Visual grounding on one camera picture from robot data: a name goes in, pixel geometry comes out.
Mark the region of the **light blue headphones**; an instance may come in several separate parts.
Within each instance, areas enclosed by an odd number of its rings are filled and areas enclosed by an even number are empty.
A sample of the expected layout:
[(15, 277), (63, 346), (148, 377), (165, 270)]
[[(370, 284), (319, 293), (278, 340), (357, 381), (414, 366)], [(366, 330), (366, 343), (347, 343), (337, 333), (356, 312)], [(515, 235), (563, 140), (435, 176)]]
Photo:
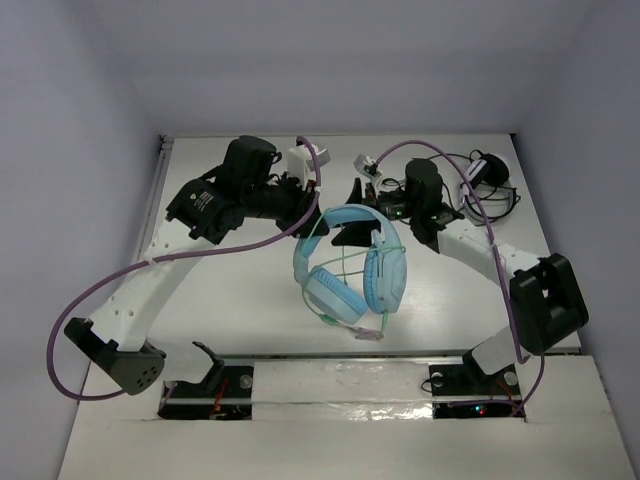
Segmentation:
[(408, 266), (406, 248), (396, 228), (380, 212), (364, 205), (346, 204), (326, 210), (315, 224), (330, 228), (348, 222), (378, 220), (381, 232), (372, 233), (372, 245), (365, 250), (325, 261), (314, 267), (310, 257), (321, 236), (301, 238), (293, 254), (294, 279), (300, 285), (308, 308), (323, 322), (351, 328), (368, 312), (388, 317), (401, 305)]

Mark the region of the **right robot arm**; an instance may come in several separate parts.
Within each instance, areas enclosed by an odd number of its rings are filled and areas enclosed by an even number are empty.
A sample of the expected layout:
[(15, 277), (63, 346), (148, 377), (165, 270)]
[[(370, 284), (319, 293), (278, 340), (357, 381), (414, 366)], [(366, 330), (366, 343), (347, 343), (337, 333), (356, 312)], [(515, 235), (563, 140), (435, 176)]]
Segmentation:
[(406, 220), (414, 238), (432, 251), (457, 260), (496, 284), (506, 300), (508, 325), (467, 351), (463, 384), (483, 393), (498, 371), (531, 356), (543, 356), (584, 327), (588, 310), (569, 260), (537, 256), (500, 242), (443, 199), (444, 180), (434, 162), (414, 158), (404, 184), (377, 192), (375, 183), (356, 179), (347, 205), (363, 205), (387, 220)]

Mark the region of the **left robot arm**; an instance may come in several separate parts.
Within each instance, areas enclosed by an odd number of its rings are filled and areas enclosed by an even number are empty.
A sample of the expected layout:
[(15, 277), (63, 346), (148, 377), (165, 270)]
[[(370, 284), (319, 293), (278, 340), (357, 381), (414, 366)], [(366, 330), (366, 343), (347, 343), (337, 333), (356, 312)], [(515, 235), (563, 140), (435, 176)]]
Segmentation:
[(326, 148), (299, 136), (280, 152), (251, 135), (232, 140), (222, 162), (186, 182), (140, 261), (90, 287), (120, 286), (86, 318), (63, 313), (65, 336), (120, 394), (138, 395), (164, 368), (165, 353), (148, 333), (164, 305), (203, 258), (305, 238), (320, 217), (320, 169)]

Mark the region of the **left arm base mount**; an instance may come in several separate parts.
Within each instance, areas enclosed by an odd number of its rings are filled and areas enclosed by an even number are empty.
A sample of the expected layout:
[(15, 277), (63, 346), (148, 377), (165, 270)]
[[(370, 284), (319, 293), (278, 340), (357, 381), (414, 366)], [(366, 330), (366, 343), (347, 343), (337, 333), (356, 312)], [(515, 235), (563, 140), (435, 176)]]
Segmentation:
[(158, 417), (163, 420), (251, 420), (254, 364), (227, 364), (204, 343), (193, 341), (192, 344), (209, 357), (211, 367), (199, 382), (165, 382)]

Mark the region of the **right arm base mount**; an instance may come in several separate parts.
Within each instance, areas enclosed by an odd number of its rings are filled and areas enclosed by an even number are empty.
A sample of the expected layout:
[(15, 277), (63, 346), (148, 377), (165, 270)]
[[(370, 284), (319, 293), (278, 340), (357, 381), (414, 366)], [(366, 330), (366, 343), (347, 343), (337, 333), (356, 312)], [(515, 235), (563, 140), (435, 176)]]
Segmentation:
[(458, 363), (430, 364), (420, 390), (433, 401), (435, 419), (523, 417), (523, 395), (513, 361), (485, 373), (470, 353)]

